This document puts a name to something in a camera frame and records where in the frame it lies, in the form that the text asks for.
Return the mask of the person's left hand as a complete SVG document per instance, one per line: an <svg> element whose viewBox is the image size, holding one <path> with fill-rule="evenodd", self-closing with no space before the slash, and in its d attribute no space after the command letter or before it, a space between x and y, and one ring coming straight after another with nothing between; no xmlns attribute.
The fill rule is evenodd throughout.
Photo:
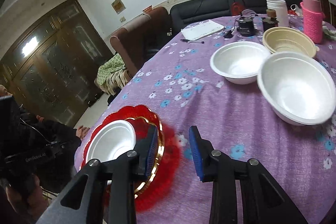
<svg viewBox="0 0 336 224"><path fill-rule="evenodd" d="M6 187L6 195L9 203L19 216L28 223L36 223L41 215L49 207L49 202L43 196L39 178L33 174L34 189L28 197L22 197L11 186Z"/></svg>

